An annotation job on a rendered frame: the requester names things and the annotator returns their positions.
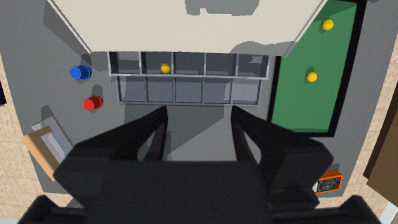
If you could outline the red plug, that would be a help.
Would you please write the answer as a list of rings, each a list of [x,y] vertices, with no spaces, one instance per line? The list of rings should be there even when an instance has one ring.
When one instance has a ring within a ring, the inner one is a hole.
[[[83,102],[83,106],[86,110],[94,110],[99,109],[103,105],[103,100],[99,96],[91,96],[88,99],[85,99]]]

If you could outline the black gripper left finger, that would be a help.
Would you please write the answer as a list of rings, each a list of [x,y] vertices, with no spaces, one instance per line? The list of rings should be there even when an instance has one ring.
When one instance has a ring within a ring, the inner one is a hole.
[[[66,157],[138,160],[140,147],[155,132],[143,161],[162,161],[167,126],[167,107],[162,106],[141,118],[77,143]]]

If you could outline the yellow ball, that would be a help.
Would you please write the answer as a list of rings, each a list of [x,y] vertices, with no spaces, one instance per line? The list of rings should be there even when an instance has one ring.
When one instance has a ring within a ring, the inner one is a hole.
[[[161,71],[165,74],[168,74],[171,71],[171,66],[165,63],[161,66]]]
[[[323,30],[330,30],[333,27],[334,23],[332,20],[325,20],[322,24]]]
[[[317,79],[317,74],[314,72],[311,72],[307,75],[307,80],[310,82],[313,82]]]

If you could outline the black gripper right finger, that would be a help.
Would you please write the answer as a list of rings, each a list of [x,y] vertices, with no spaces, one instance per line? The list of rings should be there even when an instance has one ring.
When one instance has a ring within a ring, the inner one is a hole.
[[[313,188],[334,161],[323,143],[256,117],[236,105],[232,106],[230,120],[237,161],[257,163],[244,132],[260,149],[259,166],[268,192]]]

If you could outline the blue plug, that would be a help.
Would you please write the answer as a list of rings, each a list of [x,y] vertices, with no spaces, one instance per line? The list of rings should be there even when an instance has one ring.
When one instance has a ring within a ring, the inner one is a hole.
[[[78,67],[72,67],[70,69],[70,75],[74,79],[86,80],[91,77],[91,69],[85,65],[80,65]]]

